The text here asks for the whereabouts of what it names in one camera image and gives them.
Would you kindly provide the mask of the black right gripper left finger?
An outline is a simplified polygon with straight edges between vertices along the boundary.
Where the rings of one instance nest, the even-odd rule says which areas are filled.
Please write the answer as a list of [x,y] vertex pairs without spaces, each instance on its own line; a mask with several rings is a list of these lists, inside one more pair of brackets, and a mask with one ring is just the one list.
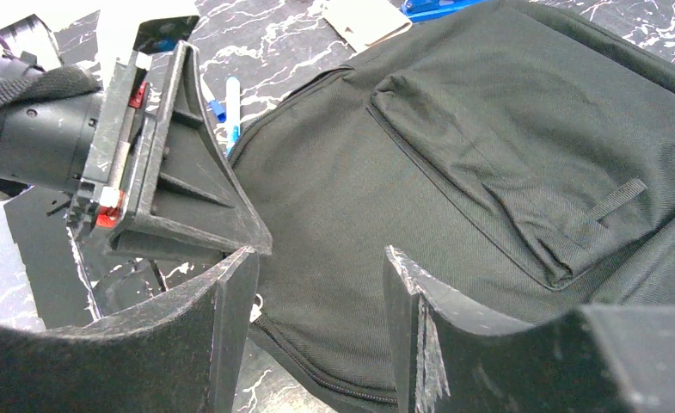
[[228,412],[260,258],[250,247],[84,327],[0,325],[0,412]]

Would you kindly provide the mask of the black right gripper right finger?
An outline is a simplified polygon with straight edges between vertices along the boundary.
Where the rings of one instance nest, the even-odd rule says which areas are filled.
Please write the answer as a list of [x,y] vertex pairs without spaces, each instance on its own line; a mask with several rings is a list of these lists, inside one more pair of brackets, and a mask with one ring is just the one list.
[[384,251],[401,412],[675,412],[675,306],[583,305],[528,324]]

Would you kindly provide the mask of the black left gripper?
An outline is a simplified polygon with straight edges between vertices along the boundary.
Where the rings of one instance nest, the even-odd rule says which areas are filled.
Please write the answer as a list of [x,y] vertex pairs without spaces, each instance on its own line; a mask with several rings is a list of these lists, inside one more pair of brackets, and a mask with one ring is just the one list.
[[155,114],[146,113],[151,57],[118,56],[101,99],[66,225],[75,237],[107,236],[117,256],[217,263],[273,238],[218,146],[200,94],[199,50],[181,41]]

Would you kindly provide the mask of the black student backpack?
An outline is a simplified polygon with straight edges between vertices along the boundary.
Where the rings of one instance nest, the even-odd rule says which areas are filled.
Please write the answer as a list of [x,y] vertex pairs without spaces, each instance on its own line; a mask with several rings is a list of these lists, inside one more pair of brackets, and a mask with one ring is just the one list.
[[675,64],[486,1],[295,90],[230,161],[273,236],[252,340],[340,412],[399,412],[384,251],[542,324],[675,306]]

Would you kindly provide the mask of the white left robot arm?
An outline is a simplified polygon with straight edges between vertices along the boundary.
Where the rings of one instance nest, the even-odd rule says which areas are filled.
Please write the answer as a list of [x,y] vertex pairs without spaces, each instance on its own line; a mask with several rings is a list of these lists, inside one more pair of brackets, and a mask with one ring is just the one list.
[[66,224],[108,254],[215,263],[273,239],[218,147],[196,12],[139,23],[106,87],[76,65],[0,56],[0,187],[69,196]]

